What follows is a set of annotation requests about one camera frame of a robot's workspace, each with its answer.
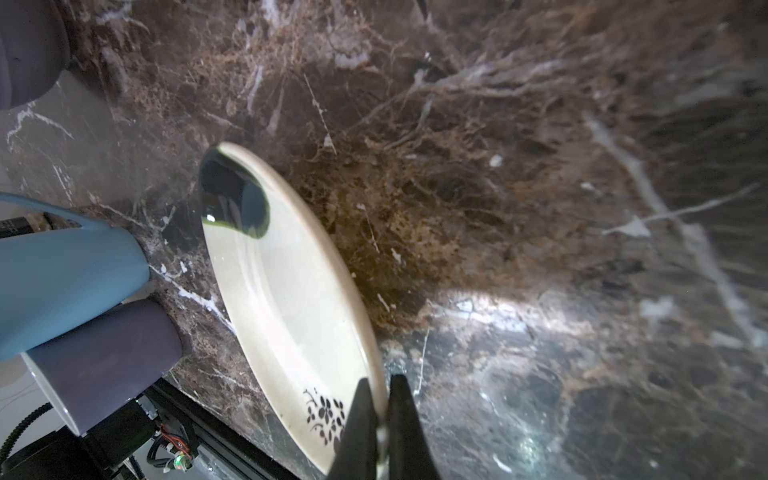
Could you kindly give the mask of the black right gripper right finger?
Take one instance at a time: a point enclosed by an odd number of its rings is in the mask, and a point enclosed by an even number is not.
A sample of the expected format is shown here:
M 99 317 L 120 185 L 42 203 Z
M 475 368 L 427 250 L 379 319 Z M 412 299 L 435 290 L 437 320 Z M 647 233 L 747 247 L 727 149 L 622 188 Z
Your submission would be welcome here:
M 405 375 L 393 375 L 390 379 L 387 422 L 389 478 L 440 480 Z

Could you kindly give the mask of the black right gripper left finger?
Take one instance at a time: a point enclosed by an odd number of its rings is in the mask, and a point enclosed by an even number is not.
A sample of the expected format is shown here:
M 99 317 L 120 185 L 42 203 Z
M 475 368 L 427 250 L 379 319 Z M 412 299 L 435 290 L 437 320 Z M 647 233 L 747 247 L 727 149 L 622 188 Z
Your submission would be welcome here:
M 359 381 L 345 433 L 327 480 L 374 480 L 377 475 L 378 417 L 367 378 Z

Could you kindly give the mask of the cream floral plate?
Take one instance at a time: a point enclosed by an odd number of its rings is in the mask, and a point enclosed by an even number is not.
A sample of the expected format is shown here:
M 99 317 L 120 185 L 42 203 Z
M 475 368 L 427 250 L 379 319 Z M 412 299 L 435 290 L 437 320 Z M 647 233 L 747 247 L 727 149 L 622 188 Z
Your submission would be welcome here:
M 199 173 L 204 238 L 228 317 L 279 420 L 328 472 L 367 379 L 376 415 L 388 389 L 372 323 L 332 239 L 264 160 L 222 142 Z

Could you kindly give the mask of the grey purple mug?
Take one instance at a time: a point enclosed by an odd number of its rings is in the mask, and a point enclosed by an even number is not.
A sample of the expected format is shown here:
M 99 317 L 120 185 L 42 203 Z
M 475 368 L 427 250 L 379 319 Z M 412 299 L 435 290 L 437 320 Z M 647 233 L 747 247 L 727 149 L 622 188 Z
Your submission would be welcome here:
M 82 437 L 171 370 L 182 358 L 182 343 L 164 308 L 143 299 L 21 358 L 69 430 Z

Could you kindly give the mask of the light blue mug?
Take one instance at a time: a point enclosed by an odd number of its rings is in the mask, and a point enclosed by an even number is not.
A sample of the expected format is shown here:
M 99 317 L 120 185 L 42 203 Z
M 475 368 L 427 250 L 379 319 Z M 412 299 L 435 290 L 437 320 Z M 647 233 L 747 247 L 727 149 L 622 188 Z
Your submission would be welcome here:
M 3 202 L 78 224 L 1 240 L 1 359 L 96 318 L 149 280 L 134 236 L 103 220 L 3 192 Z

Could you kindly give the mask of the lilac purple bowl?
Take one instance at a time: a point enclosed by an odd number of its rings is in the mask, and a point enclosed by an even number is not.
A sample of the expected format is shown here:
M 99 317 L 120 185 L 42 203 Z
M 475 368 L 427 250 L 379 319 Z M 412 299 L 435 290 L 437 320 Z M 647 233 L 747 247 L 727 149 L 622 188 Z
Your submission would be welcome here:
M 70 42 L 60 3 L 1 3 L 1 109 L 10 110 L 46 94 L 66 69 Z

